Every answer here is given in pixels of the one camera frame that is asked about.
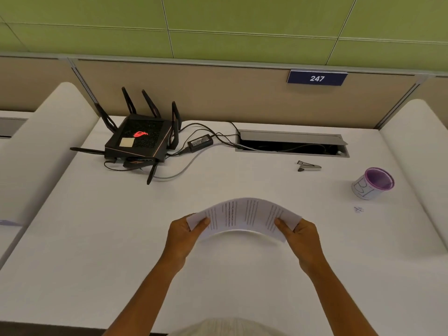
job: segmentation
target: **blue sign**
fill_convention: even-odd
[[[326,86],[341,86],[347,77],[345,72],[310,72],[293,71],[289,72],[288,84],[322,84]]]

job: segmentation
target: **red logo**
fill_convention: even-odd
[[[141,136],[144,136],[144,135],[148,135],[148,133],[142,132],[142,131],[138,131],[138,132],[134,133],[134,138],[138,138],[138,137],[141,137]]]

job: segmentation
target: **green wall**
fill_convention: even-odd
[[[0,0],[0,50],[448,71],[448,0]]]

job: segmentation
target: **stack of paper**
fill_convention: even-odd
[[[258,198],[237,198],[216,204],[204,211],[187,217],[192,230],[202,219],[210,218],[210,225],[199,239],[207,238],[218,232],[229,230],[249,230],[286,241],[274,224],[275,218],[281,218],[291,230],[302,219],[301,216],[280,205]]]

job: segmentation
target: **pen holder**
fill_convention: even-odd
[[[395,186],[395,180],[382,168],[368,168],[364,174],[352,183],[352,191],[364,200],[371,200]]]

